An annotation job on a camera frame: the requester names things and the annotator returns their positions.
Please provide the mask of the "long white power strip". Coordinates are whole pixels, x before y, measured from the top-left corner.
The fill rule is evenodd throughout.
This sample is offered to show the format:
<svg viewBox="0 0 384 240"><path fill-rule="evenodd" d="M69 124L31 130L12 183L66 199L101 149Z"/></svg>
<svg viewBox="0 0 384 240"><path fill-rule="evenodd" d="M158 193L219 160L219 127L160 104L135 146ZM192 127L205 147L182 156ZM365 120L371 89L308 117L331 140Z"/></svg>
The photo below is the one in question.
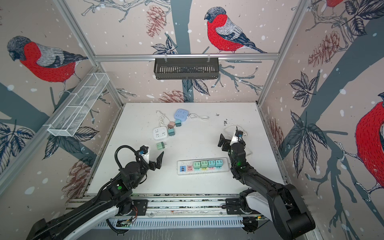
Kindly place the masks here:
<svg viewBox="0 0 384 240"><path fill-rule="evenodd" d="M230 164L227 158L183 160L177 162L176 170L179 176L225 173L230 170Z"/></svg>

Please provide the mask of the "light green plug adapter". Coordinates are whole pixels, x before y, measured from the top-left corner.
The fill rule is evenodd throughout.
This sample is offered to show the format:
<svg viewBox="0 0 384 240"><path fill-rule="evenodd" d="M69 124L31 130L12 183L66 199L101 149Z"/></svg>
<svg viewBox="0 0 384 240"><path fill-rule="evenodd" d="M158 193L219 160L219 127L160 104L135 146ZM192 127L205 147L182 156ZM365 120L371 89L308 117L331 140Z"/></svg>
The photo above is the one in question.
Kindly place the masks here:
<svg viewBox="0 0 384 240"><path fill-rule="evenodd" d="M208 161L201 161L201 168L202 169L208 168Z"/></svg>

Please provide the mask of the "blue square power socket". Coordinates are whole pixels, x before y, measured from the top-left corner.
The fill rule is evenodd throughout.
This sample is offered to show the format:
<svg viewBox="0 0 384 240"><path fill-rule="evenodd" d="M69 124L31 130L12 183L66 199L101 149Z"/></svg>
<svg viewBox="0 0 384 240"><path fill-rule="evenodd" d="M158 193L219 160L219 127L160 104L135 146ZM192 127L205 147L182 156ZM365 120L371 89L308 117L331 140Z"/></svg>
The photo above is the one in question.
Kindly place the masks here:
<svg viewBox="0 0 384 240"><path fill-rule="evenodd" d="M189 117L189 111L184 109L177 109L174 114L175 120L180 120L181 122L185 122Z"/></svg>

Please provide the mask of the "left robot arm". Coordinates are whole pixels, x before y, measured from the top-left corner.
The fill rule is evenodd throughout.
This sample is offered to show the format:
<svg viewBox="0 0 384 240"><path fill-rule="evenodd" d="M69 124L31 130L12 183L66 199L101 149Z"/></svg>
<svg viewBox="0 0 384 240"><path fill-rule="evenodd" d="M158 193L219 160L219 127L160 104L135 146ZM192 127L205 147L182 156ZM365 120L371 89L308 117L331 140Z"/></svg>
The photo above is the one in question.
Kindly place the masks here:
<svg viewBox="0 0 384 240"><path fill-rule="evenodd" d="M160 153L156 161L147 158L149 148L141 146L134 150L122 145L115 151L114 158L119 173L98 191L95 197L69 213L47 222L37 221L31 228L28 240L76 240L101 222L107 222L116 216L133 214L135 221L140 209L135 206L131 195L133 189L144 183L149 170L162 167L164 153Z"/></svg>

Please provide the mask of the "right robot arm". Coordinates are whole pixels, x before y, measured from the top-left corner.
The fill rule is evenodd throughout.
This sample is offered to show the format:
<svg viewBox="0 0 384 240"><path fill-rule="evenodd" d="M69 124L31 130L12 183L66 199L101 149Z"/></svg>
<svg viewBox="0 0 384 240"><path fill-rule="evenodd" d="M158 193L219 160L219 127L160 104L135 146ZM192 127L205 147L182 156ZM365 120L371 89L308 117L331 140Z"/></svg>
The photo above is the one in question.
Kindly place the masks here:
<svg viewBox="0 0 384 240"><path fill-rule="evenodd" d="M247 196L258 193L267 200L269 219L284 240L294 240L316 228L315 221L302 196L292 184L282 185L260 174L246 159L246 143L243 132L235 133L236 141L220 135L218 147L227 152L233 178L249 187L239 195L240 208L245 212L253 210Z"/></svg>

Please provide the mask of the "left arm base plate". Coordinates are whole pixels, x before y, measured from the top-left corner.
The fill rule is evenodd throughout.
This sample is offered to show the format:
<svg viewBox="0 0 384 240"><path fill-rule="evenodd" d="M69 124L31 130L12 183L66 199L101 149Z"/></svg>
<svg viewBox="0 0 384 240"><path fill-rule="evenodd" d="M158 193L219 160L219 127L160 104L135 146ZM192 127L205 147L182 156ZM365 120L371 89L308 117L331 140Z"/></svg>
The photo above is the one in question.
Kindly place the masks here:
<svg viewBox="0 0 384 240"><path fill-rule="evenodd" d="M145 216L148 202L148 200L132 200L120 208L119 215L130 217Z"/></svg>

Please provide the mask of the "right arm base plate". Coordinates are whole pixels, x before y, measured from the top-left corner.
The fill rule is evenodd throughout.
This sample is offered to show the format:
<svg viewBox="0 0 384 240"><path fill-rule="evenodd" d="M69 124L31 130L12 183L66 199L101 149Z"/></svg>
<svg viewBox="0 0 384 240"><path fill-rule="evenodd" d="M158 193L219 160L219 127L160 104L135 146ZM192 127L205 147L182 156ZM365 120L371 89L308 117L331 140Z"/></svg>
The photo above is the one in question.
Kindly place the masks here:
<svg viewBox="0 0 384 240"><path fill-rule="evenodd" d="M221 205L221 208L226 210L228 215L262 215L255 210L242 209L238 198L225 199L225 203Z"/></svg>

